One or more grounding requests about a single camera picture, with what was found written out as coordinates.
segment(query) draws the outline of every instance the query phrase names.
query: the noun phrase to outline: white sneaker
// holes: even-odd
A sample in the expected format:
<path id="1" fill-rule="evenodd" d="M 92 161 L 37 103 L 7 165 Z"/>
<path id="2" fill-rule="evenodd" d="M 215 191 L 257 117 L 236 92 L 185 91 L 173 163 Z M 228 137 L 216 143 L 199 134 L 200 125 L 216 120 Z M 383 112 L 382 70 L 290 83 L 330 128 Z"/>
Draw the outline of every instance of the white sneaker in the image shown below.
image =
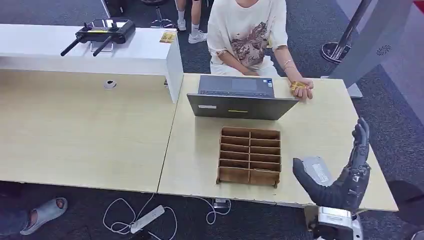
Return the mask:
<path id="1" fill-rule="evenodd" d="M 202 32 L 202 31 L 199 30 L 197 35 L 193 35 L 191 33 L 190 33 L 190 35 L 188 35 L 188 43 L 197 44 L 197 43 L 206 41 L 207 38 L 208 38 L 208 33 Z"/>
<path id="2" fill-rule="evenodd" d="M 178 26 L 178 30 L 180 30 L 180 31 L 187 30 L 187 28 L 186 28 L 186 20 L 185 19 L 183 19 L 182 21 L 180 21 L 180 20 L 176 21 L 176 24 Z"/>

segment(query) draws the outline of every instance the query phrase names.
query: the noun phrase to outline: white counter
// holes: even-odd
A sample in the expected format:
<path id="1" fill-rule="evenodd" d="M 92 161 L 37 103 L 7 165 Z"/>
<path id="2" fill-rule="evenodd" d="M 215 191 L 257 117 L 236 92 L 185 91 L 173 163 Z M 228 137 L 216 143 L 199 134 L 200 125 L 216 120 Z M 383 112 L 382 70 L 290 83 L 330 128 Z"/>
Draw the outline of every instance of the white counter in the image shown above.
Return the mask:
<path id="1" fill-rule="evenodd" d="M 113 46 L 112 53 L 93 57 L 90 43 L 79 43 L 62 57 L 81 28 L 0 24 L 0 69 L 165 76 L 172 101 L 177 102 L 183 80 L 178 38 L 159 42 L 164 31 L 175 29 L 136 28 L 126 43 Z"/>

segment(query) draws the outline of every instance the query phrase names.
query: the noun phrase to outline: hand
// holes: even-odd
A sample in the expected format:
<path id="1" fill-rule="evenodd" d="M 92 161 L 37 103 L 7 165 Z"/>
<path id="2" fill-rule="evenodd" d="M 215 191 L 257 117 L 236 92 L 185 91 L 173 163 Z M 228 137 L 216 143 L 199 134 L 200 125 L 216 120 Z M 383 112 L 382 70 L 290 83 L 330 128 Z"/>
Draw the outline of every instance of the hand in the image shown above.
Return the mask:
<path id="1" fill-rule="evenodd" d="M 246 76 L 259 76 L 259 74 L 257 73 L 257 72 L 255 72 L 255 71 L 244 71 L 244 72 L 242 72 L 242 74 L 243 75 L 246 75 Z"/>
<path id="2" fill-rule="evenodd" d="M 295 81 L 291 79 L 290 81 L 290 90 L 294 96 L 302 98 L 303 100 L 306 100 L 306 98 L 312 99 L 312 89 L 314 88 L 314 82 L 312 80 L 299 77 Z"/>
<path id="3" fill-rule="evenodd" d="M 308 193 L 310 199 L 320 207 L 356 212 L 361 204 L 371 172 L 371 168 L 367 164 L 370 150 L 370 129 L 362 117 L 357 121 L 352 135 L 354 141 L 349 161 L 331 186 L 317 184 L 306 173 L 303 162 L 298 158 L 293 159 L 294 176 Z"/>

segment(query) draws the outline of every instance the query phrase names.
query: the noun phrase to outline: socket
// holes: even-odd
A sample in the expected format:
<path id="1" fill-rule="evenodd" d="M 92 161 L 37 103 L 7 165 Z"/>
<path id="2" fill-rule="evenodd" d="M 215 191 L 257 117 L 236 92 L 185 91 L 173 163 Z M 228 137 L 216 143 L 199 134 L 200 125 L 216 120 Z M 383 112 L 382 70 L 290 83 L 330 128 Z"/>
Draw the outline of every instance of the socket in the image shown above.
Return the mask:
<path id="1" fill-rule="evenodd" d="M 160 215 L 165 213 L 165 209 L 162 205 L 157 206 L 146 215 L 142 216 L 136 222 L 131 225 L 131 233 L 135 234 L 140 229 L 144 228 L 147 224 L 153 222 L 153 220 L 159 218 Z"/>

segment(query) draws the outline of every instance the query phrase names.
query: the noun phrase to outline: wrist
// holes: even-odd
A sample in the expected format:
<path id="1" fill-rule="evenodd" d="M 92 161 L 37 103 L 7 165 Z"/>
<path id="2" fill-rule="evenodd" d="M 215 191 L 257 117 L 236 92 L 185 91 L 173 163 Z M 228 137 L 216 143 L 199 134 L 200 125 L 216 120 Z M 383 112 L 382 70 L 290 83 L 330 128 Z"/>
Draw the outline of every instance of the wrist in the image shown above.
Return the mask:
<path id="1" fill-rule="evenodd" d="M 240 69 L 238 69 L 238 71 L 242 74 L 246 74 L 246 73 L 250 72 L 249 68 L 247 68 L 247 67 L 241 67 Z"/>
<path id="2" fill-rule="evenodd" d="M 303 78 L 301 73 L 293 67 L 286 69 L 285 74 L 287 75 L 288 80 L 292 83 Z"/>

